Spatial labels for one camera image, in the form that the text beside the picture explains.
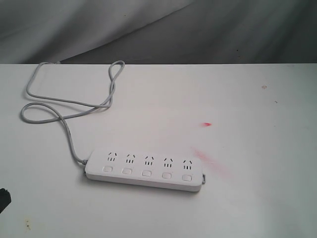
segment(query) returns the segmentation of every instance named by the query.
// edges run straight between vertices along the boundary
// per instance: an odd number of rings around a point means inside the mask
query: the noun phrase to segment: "electrical outlet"
[[[199,191],[205,182],[198,158],[135,152],[109,153],[105,149],[96,149],[91,154],[85,167],[87,178],[191,192]]]

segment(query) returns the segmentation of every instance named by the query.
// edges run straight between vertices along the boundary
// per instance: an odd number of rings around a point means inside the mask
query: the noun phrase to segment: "power strip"
[[[95,150],[85,167],[87,178],[108,182],[197,192],[205,183],[201,161],[133,152]]]

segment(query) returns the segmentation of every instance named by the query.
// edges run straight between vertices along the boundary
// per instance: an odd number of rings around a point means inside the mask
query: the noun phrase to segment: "gray fabric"
[[[317,62],[315,0],[2,0],[0,6],[2,63]]]

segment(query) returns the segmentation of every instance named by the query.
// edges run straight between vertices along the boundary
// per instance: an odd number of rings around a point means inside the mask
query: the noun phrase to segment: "white table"
[[[100,146],[202,157],[199,193],[88,180],[59,122],[19,118],[35,67],[0,65],[0,188],[12,197],[1,238],[317,237],[317,64],[127,65],[110,110],[68,120],[81,158]],[[99,103],[107,69],[44,65],[32,91]]]

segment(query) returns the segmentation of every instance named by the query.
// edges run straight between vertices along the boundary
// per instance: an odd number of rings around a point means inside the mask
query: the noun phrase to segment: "red mark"
[[[229,174],[229,172],[222,166],[220,165],[217,161],[215,161],[214,159],[208,157],[207,155],[205,155],[203,152],[195,149],[192,147],[192,149],[194,150],[194,155],[196,157],[198,157],[202,162],[205,162],[206,164],[209,165],[209,167],[217,172],[218,174],[220,174],[223,177],[226,177],[227,179],[229,177],[231,177],[231,175]]]
[[[211,123],[208,123],[208,122],[204,122],[204,123],[202,123],[202,126],[203,127],[206,127],[206,126],[211,126],[212,124]]]

